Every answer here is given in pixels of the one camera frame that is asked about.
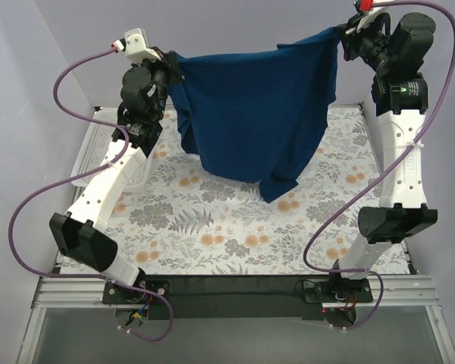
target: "blue towel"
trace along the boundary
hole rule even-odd
[[[335,100],[335,28],[269,52],[178,55],[182,83],[169,94],[182,148],[220,177],[261,182],[271,202],[297,185]]]

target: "white basket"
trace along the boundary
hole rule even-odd
[[[94,118],[116,124],[116,111],[116,108],[104,108],[97,111],[94,114]],[[86,136],[84,137],[79,154],[77,155],[71,176],[77,176],[78,174],[99,167],[108,151],[108,144],[111,141],[112,134],[112,127],[91,123],[86,132]],[[145,163],[138,168],[138,171],[136,171],[128,185],[125,187],[124,192],[140,193],[145,190],[145,185],[149,177],[150,165],[152,164],[151,157],[152,154],[147,158]],[[76,187],[86,187],[92,178],[93,176],[81,178],[73,181],[72,184]]]

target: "cable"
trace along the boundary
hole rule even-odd
[[[22,211],[22,209],[25,207],[25,205],[27,203],[29,203],[30,200],[32,200],[34,197],[37,197],[41,193],[49,191],[49,190],[51,190],[51,189],[53,189],[55,187],[59,187],[59,186],[62,186],[64,184],[69,184],[70,182],[75,181],[75,180],[79,180],[80,178],[88,177],[88,176],[90,176],[92,174],[98,173],[100,171],[104,171],[106,168],[109,168],[111,165],[116,163],[120,158],[122,158],[124,153],[127,151],[128,143],[130,142],[130,137],[128,136],[127,131],[123,127],[121,127],[121,126],[119,126],[117,124],[108,123],[106,121],[100,121],[100,120],[96,120],[96,119],[93,119],[93,118],[88,118],[86,116],[79,115],[78,113],[76,113],[74,111],[71,111],[68,108],[66,108],[64,105],[62,105],[62,103],[59,101],[59,98],[58,98],[58,90],[59,90],[59,86],[61,85],[62,80],[74,68],[79,67],[82,64],[87,63],[89,61],[92,61],[94,59],[101,58],[101,57],[104,57],[106,55],[110,55],[111,53],[114,53],[116,51],[117,51],[117,49],[115,47],[113,47],[113,48],[109,49],[108,51],[104,51],[104,52],[98,53],[96,55],[91,55],[91,56],[89,56],[87,58],[84,58],[84,59],[82,59],[82,60],[80,60],[80,61],[78,61],[76,63],[71,64],[68,68],[66,68],[58,76],[58,79],[55,81],[54,88],[52,89],[52,93],[53,93],[53,96],[54,96],[55,103],[66,114],[69,114],[71,116],[74,116],[75,118],[78,118],[78,119],[81,119],[81,120],[84,120],[84,121],[88,121],[90,123],[95,123],[95,124],[100,124],[100,125],[106,125],[106,126],[109,126],[109,127],[114,127],[116,129],[118,129],[123,134],[125,143],[124,143],[123,149],[120,151],[120,153],[118,153],[118,155],[116,157],[114,157],[111,160],[110,164],[99,166],[97,168],[92,169],[91,171],[88,171],[88,172],[85,172],[85,173],[82,173],[82,174],[78,174],[77,176],[74,176],[74,177],[65,178],[64,180],[60,180],[59,182],[54,182],[53,184],[49,184],[48,186],[42,187],[39,190],[37,190],[36,192],[31,193],[28,197],[26,197],[20,203],[20,205],[15,209],[14,213],[11,216],[10,222],[8,223],[8,245],[10,246],[10,250],[11,250],[15,260],[17,260],[17,263],[22,268],[24,268],[25,270],[27,270],[30,273],[33,273],[35,275],[39,275],[39,276],[43,276],[43,277],[49,277],[49,278],[99,278],[99,279],[106,280],[106,278],[103,277],[102,275],[82,275],[82,274],[75,274],[75,275],[69,274],[69,275],[66,275],[66,274],[56,274],[56,273],[49,273],[49,272],[45,272],[45,271],[39,271],[37,269],[34,269],[34,268],[30,267],[27,263],[25,263],[24,260],[22,260],[22,258],[18,254],[17,248],[15,247],[14,226],[15,226],[15,222],[17,221],[17,217],[20,214],[20,211]],[[151,342],[160,341],[163,338],[165,338],[168,335],[168,333],[170,332],[170,330],[172,328],[172,325],[173,325],[173,322],[174,322],[174,312],[172,310],[171,304],[163,296],[157,294],[156,292],[152,292],[150,290],[144,290],[142,288],[130,287],[130,286],[127,286],[126,284],[122,284],[122,283],[118,283],[118,282],[114,282],[114,283],[117,286],[126,288],[128,290],[135,290],[137,292],[142,292],[142,293],[144,293],[146,295],[149,295],[149,296],[157,297],[167,306],[170,322],[169,322],[169,325],[167,327],[167,330],[165,330],[164,334],[162,334],[161,336],[159,336],[159,337],[148,337],[146,335],[143,335],[143,334],[140,334],[140,333],[136,333],[133,330],[129,331],[132,334],[134,334],[135,336],[140,337],[140,338],[142,338],[144,340],[147,340],[147,341],[151,341]]]
[[[435,9],[436,11],[441,12],[447,19],[450,21],[450,25],[452,26],[452,31],[453,31],[453,51],[452,51],[452,58],[450,61],[450,67],[448,69],[447,73],[447,78],[445,79],[443,88],[441,90],[441,94],[438,97],[438,101],[435,105],[435,108],[433,112],[431,113],[430,117],[428,120],[425,122],[423,125],[422,129],[419,131],[418,134],[416,134],[415,139],[413,140],[414,143],[417,143],[421,140],[423,135],[425,135],[426,131],[430,128],[430,126],[433,124],[433,121],[435,120],[438,111],[440,110],[441,104],[444,101],[445,96],[447,95],[448,87],[450,85],[450,81],[453,75],[453,71],[455,70],[455,17],[443,6],[434,4],[431,2],[426,2],[426,1],[420,1],[420,0],[409,0],[409,1],[401,1],[401,2],[379,2],[379,3],[374,3],[372,4],[373,8],[380,8],[380,7],[390,7],[390,6],[397,6],[397,5],[421,5],[425,6],[428,8]],[[396,160],[392,165],[389,166],[389,168],[384,171],[378,178],[376,178],[371,184],[369,184],[364,190],[362,190],[357,196],[352,198],[349,202],[347,202],[344,206],[342,206],[337,212],[335,212],[316,232],[313,234],[312,238],[309,240],[307,243],[305,249],[303,250],[303,261],[305,262],[306,266],[309,267],[310,269],[313,269],[315,271],[321,271],[323,273],[368,273],[370,275],[375,275],[378,280],[379,284],[381,286],[381,292],[379,293],[379,297],[376,300],[376,303],[371,310],[371,312],[361,321],[358,322],[357,324],[346,328],[346,329],[353,329],[353,328],[358,328],[362,325],[364,325],[377,311],[379,305],[381,304],[382,297],[384,294],[384,282],[382,280],[382,276],[380,276],[379,273],[376,271],[366,271],[365,269],[362,268],[348,268],[348,269],[329,269],[329,268],[320,268],[320,267],[315,267],[314,265],[310,264],[310,262],[307,259],[307,253],[310,249],[310,247],[314,244],[315,240],[320,236],[322,231],[325,230],[325,228],[330,225],[336,218],[338,218],[340,215],[342,215],[343,212],[345,212],[349,207],[351,207],[356,201],[358,201],[361,197],[363,197],[366,193],[368,193],[370,190],[372,190],[376,185],[378,185],[382,180],[384,180],[407,156],[408,154],[413,150],[413,146],[408,146],[403,154]]]

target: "red connector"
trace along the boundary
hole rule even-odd
[[[374,0],[362,0],[361,6],[359,7],[359,9],[362,11],[369,11],[372,8],[373,2],[374,2]]]

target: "table surface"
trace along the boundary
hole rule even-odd
[[[96,118],[113,121],[116,109]],[[330,108],[328,129],[298,178],[299,186],[272,203],[256,184],[212,176],[199,157],[180,147],[177,116],[167,110],[164,131],[152,154],[143,193],[124,193],[106,234],[119,252],[147,274],[288,275],[316,273],[302,260],[309,238],[346,201],[378,176],[378,166],[359,108]],[[357,235],[357,212],[377,206],[376,187],[317,239],[309,261],[330,268]],[[90,272],[68,258],[62,273]],[[395,244],[375,264],[382,274],[409,273]]]

